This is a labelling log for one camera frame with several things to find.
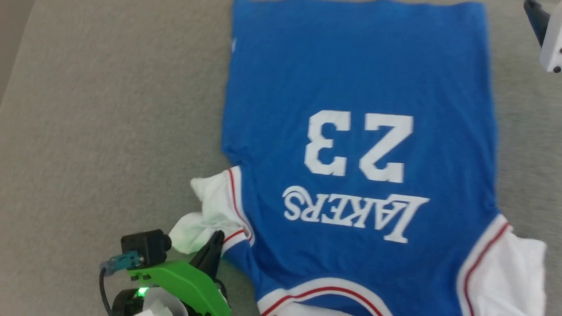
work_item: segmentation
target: number 23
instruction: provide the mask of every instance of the number 23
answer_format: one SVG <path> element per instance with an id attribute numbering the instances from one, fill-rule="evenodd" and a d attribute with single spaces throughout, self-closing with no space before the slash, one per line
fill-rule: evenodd
<path id="1" fill-rule="evenodd" d="M 336 175 L 342 177 L 346 174 L 347 158 L 335 156 L 330 164 L 323 164 L 318 159 L 322 148 L 334 147 L 334 140 L 324 138 L 322 126 L 333 124 L 336 130 L 347 131 L 351 127 L 351 112 L 322 110 L 310 117 L 309 140 L 305 150 L 305 165 L 312 173 Z M 413 131 L 414 119 L 412 116 L 392 114 L 365 114 L 365 130 L 378 130 L 381 126 L 392 129 L 373 146 L 360 160 L 359 169 L 367 179 L 373 181 L 404 182 L 404 164 L 389 162 L 383 169 L 378 169 L 375 163 L 390 150 L 398 146 Z"/>

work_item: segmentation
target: blue fabric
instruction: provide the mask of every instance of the blue fabric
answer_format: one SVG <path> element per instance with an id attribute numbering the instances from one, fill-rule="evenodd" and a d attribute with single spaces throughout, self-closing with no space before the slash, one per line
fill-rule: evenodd
<path id="1" fill-rule="evenodd" d="M 309 119 L 323 110 L 350 113 L 348 130 L 322 125 L 333 147 L 318 152 L 323 164 L 345 157 L 343 176 L 316 174 L 304 163 Z M 402 182 L 369 180 L 359 168 L 392 129 L 365 130 L 368 113 L 412 117 L 412 133 L 375 164 L 403 163 Z M 498 214 L 484 7 L 235 0 L 222 148 L 242 166 L 244 211 L 256 235 L 252 248 L 237 245 L 228 258 L 253 280 L 256 299 L 338 277 L 376 293 L 394 316 L 460 315 L 460 266 Z M 380 230 L 375 207 L 365 228 L 289 220 L 282 194 L 290 186 L 306 189 L 313 202 L 335 193 L 429 201 L 405 228 L 407 242 L 395 242 L 384 236 L 403 211 Z M 333 217 L 338 201 L 326 200 L 320 214 Z M 350 214 L 348 203 L 341 217 Z M 337 301 L 304 303 L 368 314 Z"/>

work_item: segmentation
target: red stripe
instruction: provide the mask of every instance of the red stripe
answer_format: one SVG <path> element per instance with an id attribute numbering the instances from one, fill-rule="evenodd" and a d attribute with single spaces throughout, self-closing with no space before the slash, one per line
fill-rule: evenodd
<path id="1" fill-rule="evenodd" d="M 236 235 L 239 235 L 239 234 L 241 234 L 241 233 L 243 233 L 243 232 L 244 232 L 244 229 L 240 229 L 238 232 L 235 232 L 235 233 L 233 233 L 232 235 L 228 236 L 228 237 L 223 241 L 223 245 L 224 245 L 227 241 L 231 240 L 232 237 L 234 237 L 234 236 L 236 236 Z"/>
<path id="2" fill-rule="evenodd" d="M 370 301 L 368 301 L 366 298 L 364 298 L 362 295 L 357 294 L 351 290 L 348 290 L 346 288 L 342 288 L 342 287 L 336 287 L 336 286 L 326 286 L 326 287 L 319 287 L 319 288 L 315 288 L 313 290 L 304 292 L 302 294 L 299 295 L 287 295 L 285 297 L 283 297 L 282 299 L 278 300 L 275 304 L 273 304 L 270 308 L 268 308 L 265 312 L 262 313 L 262 316 L 267 316 L 269 313 L 271 313 L 273 310 L 275 310 L 277 307 L 279 307 L 282 303 L 284 303 L 285 301 L 289 300 L 289 299 L 301 299 L 305 296 L 314 294 L 314 293 L 318 293 L 318 292 L 324 292 L 324 291 L 339 291 L 339 292 L 344 292 L 344 293 L 348 293 L 351 294 L 353 296 L 355 296 L 356 298 L 360 299 L 361 301 L 363 301 L 364 303 L 366 303 L 372 310 L 375 311 L 375 313 L 377 314 L 377 316 L 383 316 L 379 310 L 375 307 L 375 305 L 373 305 Z"/>
<path id="3" fill-rule="evenodd" d="M 238 214 L 238 217 L 240 217 L 240 219 L 244 222 L 244 224 L 246 224 L 246 227 L 248 227 L 248 230 L 249 230 L 248 234 L 250 235 L 248 237 L 248 240 L 251 241 L 253 236 L 252 236 L 252 231 L 250 230 L 250 225 L 240 215 L 240 211 L 238 211 L 238 206 L 236 205 L 236 192 L 234 190 L 234 175 L 232 174 L 232 170 L 230 170 L 230 169 L 228 169 L 228 173 L 230 174 L 230 188 L 232 189 L 232 200 L 234 201 L 234 209 L 236 211 L 236 214 Z"/>
<path id="4" fill-rule="evenodd" d="M 470 303 L 470 299 L 468 298 L 468 282 L 469 282 L 470 276 L 476 270 L 476 268 L 480 265 L 480 263 L 482 262 L 482 259 L 484 258 L 484 256 L 488 252 L 488 250 L 490 250 L 490 248 L 493 246 L 493 244 L 496 243 L 500 239 L 501 235 L 504 234 L 504 232 L 507 230 L 508 227 L 509 227 L 509 223 L 505 223 L 504 226 L 500 229 L 500 231 L 496 234 L 496 236 L 492 240 L 490 240 L 490 242 L 486 245 L 484 250 L 482 250 L 482 252 L 478 256 L 478 259 L 476 260 L 474 265 L 470 268 L 470 270 L 468 270 L 468 273 L 466 274 L 466 278 L 464 279 L 464 296 L 466 298 L 466 302 L 468 303 L 468 308 L 470 309 L 470 316 L 474 316 L 474 308 L 472 307 L 472 303 Z"/>

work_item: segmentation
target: green light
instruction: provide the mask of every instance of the green light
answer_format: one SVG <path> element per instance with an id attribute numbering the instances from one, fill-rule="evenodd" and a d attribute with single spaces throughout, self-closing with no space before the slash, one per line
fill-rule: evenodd
<path id="1" fill-rule="evenodd" d="M 139 290 L 137 291 L 137 296 L 138 297 L 144 297 L 144 294 L 146 293 L 147 290 L 148 290 L 148 287 L 139 288 Z"/>

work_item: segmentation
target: green bracket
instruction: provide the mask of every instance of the green bracket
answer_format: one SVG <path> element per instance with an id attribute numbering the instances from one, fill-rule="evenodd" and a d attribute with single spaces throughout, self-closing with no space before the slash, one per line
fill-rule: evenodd
<path id="1" fill-rule="evenodd" d="M 146 269 L 127 270 L 138 282 L 156 284 L 195 311 L 212 316 L 230 316 L 231 310 L 215 282 L 187 261 L 164 262 Z"/>

